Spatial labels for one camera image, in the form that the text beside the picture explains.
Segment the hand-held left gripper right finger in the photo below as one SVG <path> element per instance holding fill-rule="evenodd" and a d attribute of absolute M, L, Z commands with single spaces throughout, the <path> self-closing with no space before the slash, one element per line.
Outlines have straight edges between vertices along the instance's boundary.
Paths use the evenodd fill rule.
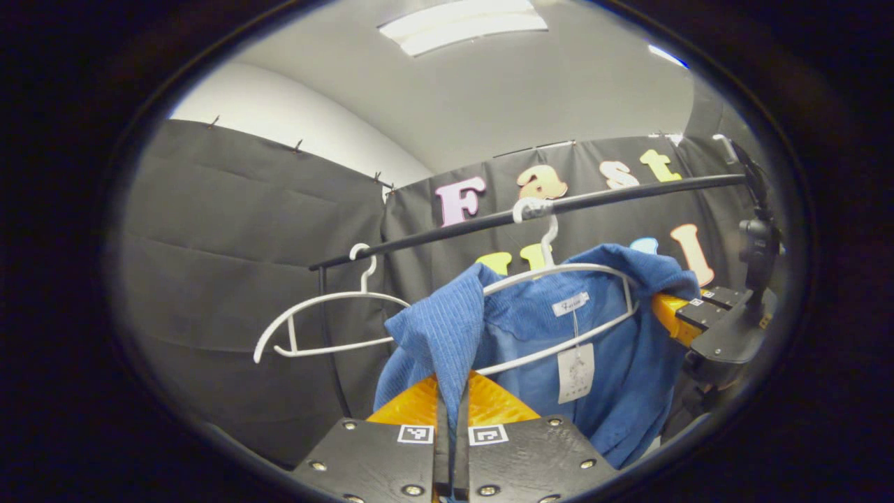
<path fill-rule="evenodd" d="M 457 502 L 566 502 L 615 469 L 565 415 L 539 415 L 494 380 L 471 373 L 451 472 Z"/>

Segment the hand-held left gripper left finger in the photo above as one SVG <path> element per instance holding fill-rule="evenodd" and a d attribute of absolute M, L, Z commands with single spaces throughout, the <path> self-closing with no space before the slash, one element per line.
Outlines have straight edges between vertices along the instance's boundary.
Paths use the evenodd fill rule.
<path fill-rule="evenodd" d="M 328 501 L 441 502 L 451 495 L 447 411 L 435 376 L 367 419 L 342 418 L 293 470 Z"/>

